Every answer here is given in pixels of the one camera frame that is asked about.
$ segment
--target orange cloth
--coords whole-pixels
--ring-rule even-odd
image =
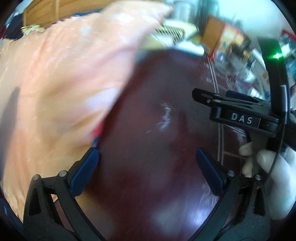
[[[83,156],[125,87],[143,38],[171,10],[159,2],[118,1],[42,34],[4,40],[1,114],[16,87],[20,93],[1,187],[21,220],[33,175],[55,176]]]

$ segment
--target metal bolt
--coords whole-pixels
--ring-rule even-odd
[[[62,171],[59,172],[60,177],[64,177],[66,175],[67,175],[67,171],[65,171],[65,170],[62,170]]]
[[[256,179],[257,181],[260,181],[260,180],[261,180],[261,176],[258,175],[258,174],[256,174],[256,175],[255,175],[255,179]]]
[[[230,177],[234,177],[234,176],[235,176],[235,173],[234,173],[233,170],[229,170],[227,174],[228,174],[228,176],[230,176]]]
[[[34,180],[34,181],[37,181],[38,178],[39,178],[39,175],[38,175],[38,174],[35,174],[35,175],[33,176],[33,180]]]

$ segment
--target maroon tabletop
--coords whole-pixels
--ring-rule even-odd
[[[192,90],[225,94],[229,82],[206,56],[162,51],[137,64],[106,119],[99,165],[76,198],[107,240],[188,240],[204,222],[218,198],[195,151],[204,147],[239,173],[244,135],[210,121]]]

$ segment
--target green light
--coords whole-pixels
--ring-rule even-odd
[[[276,53],[274,56],[272,56],[273,58],[277,58],[279,59],[280,57],[283,57],[282,53]]]

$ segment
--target white glove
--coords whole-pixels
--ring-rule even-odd
[[[240,147],[239,153],[242,156],[248,156],[242,168],[242,174],[245,177],[252,177],[256,162],[264,171],[269,172],[273,163],[275,152],[269,150],[259,150],[254,152],[253,143],[247,143]],[[267,196],[269,203],[270,216],[272,220],[285,218],[293,207],[296,200],[296,152],[288,148],[287,152],[278,156],[271,178],[274,183]]]

